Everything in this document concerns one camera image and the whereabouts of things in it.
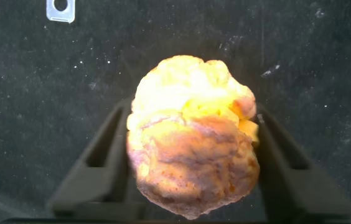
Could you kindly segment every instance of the dark gray surface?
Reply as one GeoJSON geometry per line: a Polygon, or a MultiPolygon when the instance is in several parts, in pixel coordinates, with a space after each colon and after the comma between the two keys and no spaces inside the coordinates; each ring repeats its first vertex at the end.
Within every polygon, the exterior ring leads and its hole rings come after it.
{"type": "MultiPolygon", "coordinates": [[[[351,199],[351,1],[76,7],[69,25],[48,21],[45,1],[0,1],[0,220],[49,215],[46,200],[114,103],[177,54],[224,60],[351,199]]],[[[259,199],[256,189],[231,217],[203,219],[262,220],[259,199]]]]}

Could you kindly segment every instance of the dust speck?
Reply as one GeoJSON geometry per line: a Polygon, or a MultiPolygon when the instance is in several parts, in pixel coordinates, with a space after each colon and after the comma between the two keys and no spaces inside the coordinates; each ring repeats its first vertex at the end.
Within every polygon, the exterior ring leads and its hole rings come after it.
{"type": "Polygon", "coordinates": [[[315,16],[320,19],[325,16],[325,13],[322,12],[321,8],[318,8],[317,12],[315,13],[315,16]]]}
{"type": "Polygon", "coordinates": [[[94,90],[96,87],[96,83],[92,82],[92,83],[88,84],[88,86],[90,87],[90,89],[94,90]]]}
{"type": "Polygon", "coordinates": [[[268,75],[272,74],[272,72],[270,70],[264,72],[263,74],[261,74],[261,77],[267,77],[268,75]]]}

